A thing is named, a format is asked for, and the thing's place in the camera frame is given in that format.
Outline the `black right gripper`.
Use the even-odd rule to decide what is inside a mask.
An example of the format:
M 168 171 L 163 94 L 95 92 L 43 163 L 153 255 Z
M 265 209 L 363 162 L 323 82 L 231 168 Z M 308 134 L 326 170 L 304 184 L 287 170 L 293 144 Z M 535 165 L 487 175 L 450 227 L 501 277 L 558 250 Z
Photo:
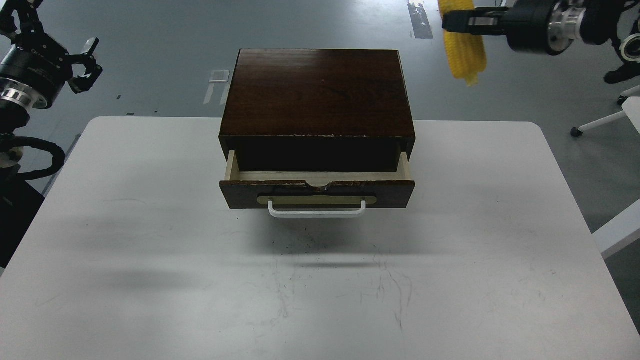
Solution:
M 567 9 L 564 0 L 517 0 L 513 7 L 476 7 L 444 14 L 442 29 L 452 34 L 504 35 L 520 53 L 558 56 L 569 40 L 553 29 L 554 16 Z

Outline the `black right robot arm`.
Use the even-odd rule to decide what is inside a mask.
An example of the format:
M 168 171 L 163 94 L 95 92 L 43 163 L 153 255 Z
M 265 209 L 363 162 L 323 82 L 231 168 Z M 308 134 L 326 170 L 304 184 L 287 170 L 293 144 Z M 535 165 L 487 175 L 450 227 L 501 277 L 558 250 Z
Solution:
M 637 0 L 505 0 L 501 6 L 477 7 L 471 0 L 440 0 L 439 14 L 451 73 L 475 84 L 487 66 L 484 37 L 505 37 L 518 53 L 558 56 L 573 43 L 611 43 L 621 60 L 604 77 L 620 84 L 639 75 L 639 22 L 626 39 L 618 35 L 623 13 Z

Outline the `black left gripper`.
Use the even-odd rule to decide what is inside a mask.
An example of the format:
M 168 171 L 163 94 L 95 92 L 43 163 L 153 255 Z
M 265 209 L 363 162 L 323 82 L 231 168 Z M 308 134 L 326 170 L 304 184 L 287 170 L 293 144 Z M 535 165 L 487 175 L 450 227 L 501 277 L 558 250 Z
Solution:
M 30 95 L 27 107 L 50 109 L 64 85 L 74 94 L 89 91 L 103 73 L 94 52 L 99 38 L 90 38 L 80 54 L 68 54 L 54 39 L 45 39 L 38 15 L 42 0 L 2 0 L 0 32 L 10 39 L 11 48 L 1 62 L 1 92 L 5 89 Z M 73 76 L 73 66 L 84 73 Z

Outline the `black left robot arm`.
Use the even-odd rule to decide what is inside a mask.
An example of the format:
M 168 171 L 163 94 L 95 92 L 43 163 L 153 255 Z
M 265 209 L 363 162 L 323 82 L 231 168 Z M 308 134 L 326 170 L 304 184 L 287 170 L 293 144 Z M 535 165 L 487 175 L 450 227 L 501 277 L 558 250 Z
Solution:
M 41 5 L 40 0 L 4 0 L 0 13 L 1 34 L 11 41 L 0 66 L 1 152 L 30 147 L 52 157 L 48 168 L 17 174 L 25 181 L 57 173 L 66 153 L 55 143 L 16 136 L 15 130 L 29 123 L 33 109 L 50 109 L 64 85 L 81 94 L 103 73 L 94 55 L 99 39 L 90 38 L 80 54 L 71 54 L 44 29 L 38 14 Z

